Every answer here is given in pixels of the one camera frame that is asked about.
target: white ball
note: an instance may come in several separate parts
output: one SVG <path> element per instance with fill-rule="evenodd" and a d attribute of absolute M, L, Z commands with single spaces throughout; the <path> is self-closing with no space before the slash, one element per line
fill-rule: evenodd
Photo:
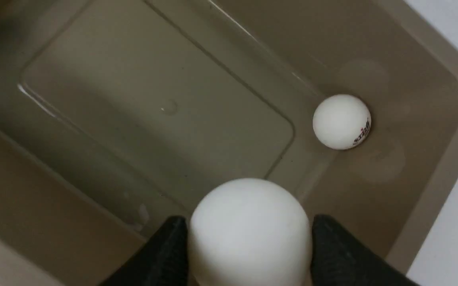
<path fill-rule="evenodd" d="M 311 255 L 305 211 L 269 181 L 222 184 L 190 220 L 189 266 L 201 286 L 299 286 Z"/>
<path fill-rule="evenodd" d="M 362 143 L 371 123 L 371 113 L 365 103 L 347 94 L 325 99 L 312 119 L 319 141 L 336 150 L 350 149 Z"/>

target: beige plastic container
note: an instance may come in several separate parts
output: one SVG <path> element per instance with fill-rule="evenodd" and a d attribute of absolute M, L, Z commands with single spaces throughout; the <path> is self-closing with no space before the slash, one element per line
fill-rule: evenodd
<path fill-rule="evenodd" d="M 373 116 L 367 140 L 344 152 L 311 126 L 338 93 Z M 128 256 L 142 243 L 131 228 L 148 237 L 241 177 L 278 183 L 406 271 L 458 177 L 458 52 L 401 1 L 0 1 L 0 130 L 68 182 L 64 229 L 80 200 L 71 190 L 128 226 L 100 213 L 107 230 L 44 246 L 44 258 L 32 234 L 51 229 L 17 223 L 16 243 L 0 216 L 0 239 L 66 284 L 86 280 L 54 253 L 118 228 L 111 243 L 132 240 Z M 1 178 L 17 172 L 4 161 Z M 1 196 L 19 196 L 22 177 L 1 180 Z M 26 182 L 40 196 L 62 193 L 37 180 Z M 29 222 L 47 209 L 10 211 Z M 91 281 L 110 273 L 96 269 Z"/>

